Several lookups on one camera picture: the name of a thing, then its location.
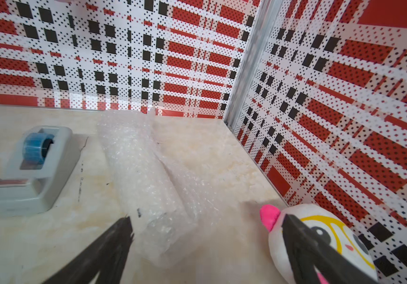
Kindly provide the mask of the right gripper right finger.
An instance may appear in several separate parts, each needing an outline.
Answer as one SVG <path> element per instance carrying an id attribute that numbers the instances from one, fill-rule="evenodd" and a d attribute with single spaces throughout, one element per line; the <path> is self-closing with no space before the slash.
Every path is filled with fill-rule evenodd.
<path id="1" fill-rule="evenodd" d="M 297 284 L 375 284 L 294 215 L 283 221 L 287 255 Z"/>

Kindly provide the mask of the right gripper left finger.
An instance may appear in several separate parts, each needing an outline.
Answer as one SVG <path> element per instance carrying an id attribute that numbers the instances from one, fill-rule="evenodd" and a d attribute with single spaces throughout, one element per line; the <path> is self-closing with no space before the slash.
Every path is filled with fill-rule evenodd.
<path id="1" fill-rule="evenodd" d="M 121 218 L 45 283 L 119 284 L 133 240 L 130 217 Z"/>

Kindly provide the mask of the bubble wrap sheet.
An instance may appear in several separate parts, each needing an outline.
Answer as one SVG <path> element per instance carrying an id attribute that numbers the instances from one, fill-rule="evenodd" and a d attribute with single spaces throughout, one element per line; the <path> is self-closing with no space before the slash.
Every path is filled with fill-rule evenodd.
<path id="1" fill-rule="evenodd" d="M 98 136 L 141 257 L 168 268 L 213 234 L 220 200 L 209 183 L 161 150 L 153 115 L 105 111 Z"/>

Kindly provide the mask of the grey tape dispenser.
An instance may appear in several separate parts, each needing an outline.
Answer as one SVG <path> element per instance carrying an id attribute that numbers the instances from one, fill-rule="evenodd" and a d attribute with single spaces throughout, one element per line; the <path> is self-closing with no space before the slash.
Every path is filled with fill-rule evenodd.
<path id="1" fill-rule="evenodd" d="M 68 127 L 28 130 L 0 177 L 0 217 L 50 210 L 80 159 L 81 150 Z"/>

